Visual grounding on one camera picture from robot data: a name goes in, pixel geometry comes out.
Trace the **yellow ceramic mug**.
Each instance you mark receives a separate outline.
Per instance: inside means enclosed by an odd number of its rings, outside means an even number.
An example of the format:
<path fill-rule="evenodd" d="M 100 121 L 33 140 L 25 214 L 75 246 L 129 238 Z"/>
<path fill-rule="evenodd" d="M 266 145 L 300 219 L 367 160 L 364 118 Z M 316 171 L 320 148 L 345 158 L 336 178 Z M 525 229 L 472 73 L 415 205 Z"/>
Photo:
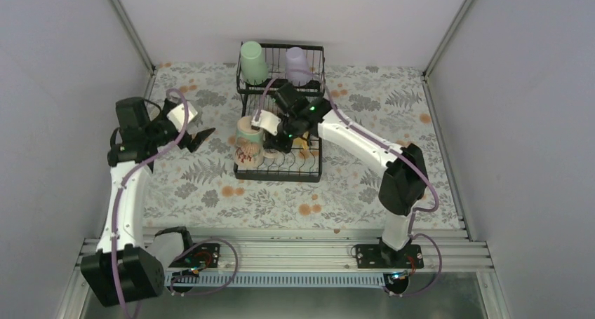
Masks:
<path fill-rule="evenodd" d="M 310 157 L 309 143 L 306 137 L 297 137 L 293 140 L 293 146 L 299 149 L 298 156 L 301 159 Z"/>

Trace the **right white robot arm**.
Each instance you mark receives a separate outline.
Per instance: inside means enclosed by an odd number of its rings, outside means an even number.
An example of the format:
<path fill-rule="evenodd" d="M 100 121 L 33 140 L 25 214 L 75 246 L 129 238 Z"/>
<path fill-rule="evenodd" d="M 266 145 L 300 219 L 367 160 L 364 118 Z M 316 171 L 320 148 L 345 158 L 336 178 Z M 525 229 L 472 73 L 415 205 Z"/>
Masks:
<path fill-rule="evenodd" d="M 384 140 L 339 110 L 331 99 L 307 98 L 290 83 L 269 94 L 263 92 L 252 119 L 271 137 L 271 148 L 287 153 L 305 133 L 343 148 L 380 176 L 378 200 L 386 210 L 379 240 L 380 258 L 396 268 L 407 258 L 413 240 L 415 205 L 429 188 L 421 149 Z"/>

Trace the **beige floral ceramic mug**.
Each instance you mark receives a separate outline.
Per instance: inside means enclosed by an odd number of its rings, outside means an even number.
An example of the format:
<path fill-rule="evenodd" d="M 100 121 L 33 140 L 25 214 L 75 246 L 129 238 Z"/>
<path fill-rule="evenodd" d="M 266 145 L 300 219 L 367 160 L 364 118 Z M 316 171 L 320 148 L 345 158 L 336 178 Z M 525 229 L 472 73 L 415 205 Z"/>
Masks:
<path fill-rule="evenodd" d="M 264 130 L 252 126 L 252 116 L 243 116 L 236 123 L 234 162 L 240 168 L 253 169 L 266 158 L 275 159 L 277 151 L 265 149 Z"/>

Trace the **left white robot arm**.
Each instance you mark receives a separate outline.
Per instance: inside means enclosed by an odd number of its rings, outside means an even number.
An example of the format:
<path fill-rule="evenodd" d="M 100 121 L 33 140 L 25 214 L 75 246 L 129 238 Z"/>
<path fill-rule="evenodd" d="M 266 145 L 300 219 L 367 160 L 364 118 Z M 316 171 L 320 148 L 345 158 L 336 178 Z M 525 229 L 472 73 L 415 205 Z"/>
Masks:
<path fill-rule="evenodd" d="M 145 245 L 145 198 L 155 160 L 173 147 L 196 151 L 213 129 L 188 133 L 201 115 L 189 101 L 167 99 L 154 117 L 148 104 L 141 97 L 115 104 L 119 126 L 107 154 L 112 183 L 109 210 L 95 254 L 81 260 L 83 277 L 105 307 L 161 295 L 166 269 L 173 262 L 186 266 L 195 257 L 184 226 L 158 231 L 153 243 Z"/>

